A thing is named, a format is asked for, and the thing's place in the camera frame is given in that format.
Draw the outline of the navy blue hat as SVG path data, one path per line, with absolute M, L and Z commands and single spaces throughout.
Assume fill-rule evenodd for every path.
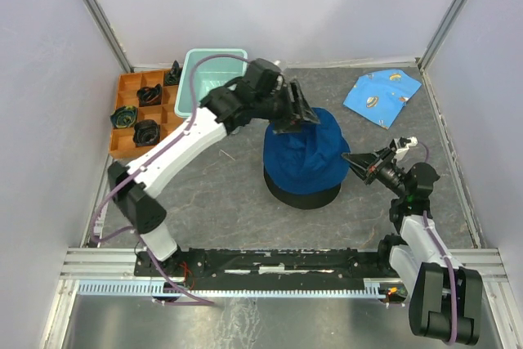
M 309 195 L 341 184 L 350 164 L 342 157 L 350 151 L 337 120 L 326 109 L 313 109 L 318 124 L 306 123 L 300 132 L 277 134 L 273 124 L 265 131 L 264 169 L 281 190 Z

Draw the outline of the black hat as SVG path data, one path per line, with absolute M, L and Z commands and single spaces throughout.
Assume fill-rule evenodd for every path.
M 278 183 L 263 166 L 268 191 L 280 202 L 300 210 L 315 210 L 332 203 L 338 196 L 343 179 L 325 171 L 307 172 L 305 176 L 284 176 Z

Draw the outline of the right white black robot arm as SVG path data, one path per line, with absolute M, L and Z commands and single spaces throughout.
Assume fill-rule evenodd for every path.
M 419 337 L 473 346 L 481 335 L 483 280 L 446 247 L 436 230 L 430 207 L 440 177 L 428 162 L 410 170 L 399 166 L 414 138 L 394 140 L 366 154 L 343 154 L 353 173 L 365 184 L 379 181 L 395 194 L 389 219 L 396 229 L 379 244 L 378 272 L 398 274 L 409 299 L 409 327 Z

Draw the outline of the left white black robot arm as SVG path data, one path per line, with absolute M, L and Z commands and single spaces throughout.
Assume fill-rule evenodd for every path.
M 258 58 L 247 63 L 243 75 L 194 100 L 192 115 L 152 150 L 126 166 L 109 167 L 109 197 L 153 254 L 153 267 L 162 275 L 176 273 L 181 256 L 157 196 L 200 153 L 252 119 L 269 121 L 276 134 L 300 132 L 302 125 L 320 121 L 299 82 L 285 80 L 277 65 Z

